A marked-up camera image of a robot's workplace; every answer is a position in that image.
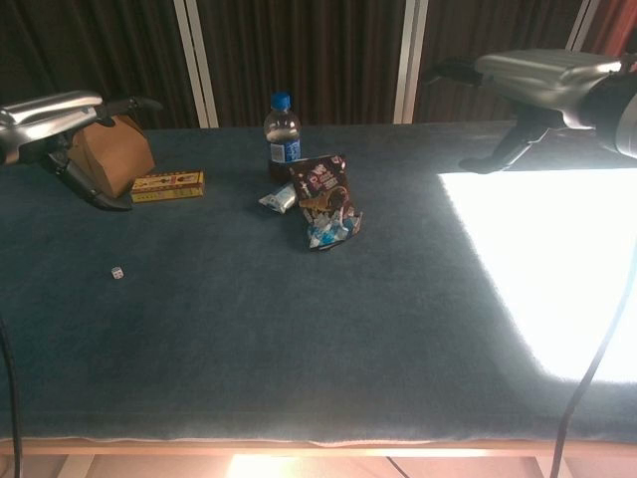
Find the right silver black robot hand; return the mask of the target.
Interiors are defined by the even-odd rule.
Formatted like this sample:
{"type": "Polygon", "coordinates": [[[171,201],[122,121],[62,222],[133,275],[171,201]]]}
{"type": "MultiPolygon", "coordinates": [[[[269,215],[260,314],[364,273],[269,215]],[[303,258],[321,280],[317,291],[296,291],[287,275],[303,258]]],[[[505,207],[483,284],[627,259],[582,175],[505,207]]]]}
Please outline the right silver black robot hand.
{"type": "Polygon", "coordinates": [[[559,49],[514,50],[475,60],[448,58],[427,71],[490,90],[512,102],[517,122],[491,155],[460,167],[479,174],[506,170],[551,130],[593,129],[603,147],[636,156],[636,55],[618,58],[559,49]]]}

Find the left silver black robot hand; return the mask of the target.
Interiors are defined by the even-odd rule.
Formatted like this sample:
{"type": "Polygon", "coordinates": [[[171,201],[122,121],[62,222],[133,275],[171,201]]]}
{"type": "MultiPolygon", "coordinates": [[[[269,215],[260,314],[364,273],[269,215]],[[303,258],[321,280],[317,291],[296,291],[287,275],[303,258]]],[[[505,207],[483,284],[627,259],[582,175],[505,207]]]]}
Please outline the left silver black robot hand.
{"type": "Polygon", "coordinates": [[[109,198],[69,157],[75,133],[135,110],[159,111],[156,100],[132,96],[105,102],[91,91],[70,91],[5,105],[1,108],[1,164],[40,163],[78,197],[93,207],[113,212],[131,209],[128,200],[109,198]]]}

